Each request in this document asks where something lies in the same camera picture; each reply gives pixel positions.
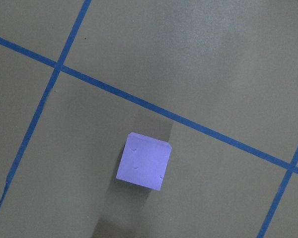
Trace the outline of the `purple foam block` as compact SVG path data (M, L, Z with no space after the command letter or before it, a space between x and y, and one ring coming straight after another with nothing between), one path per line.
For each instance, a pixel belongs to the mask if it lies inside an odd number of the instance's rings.
M127 136L116 178L161 190L171 150L166 141L131 132Z

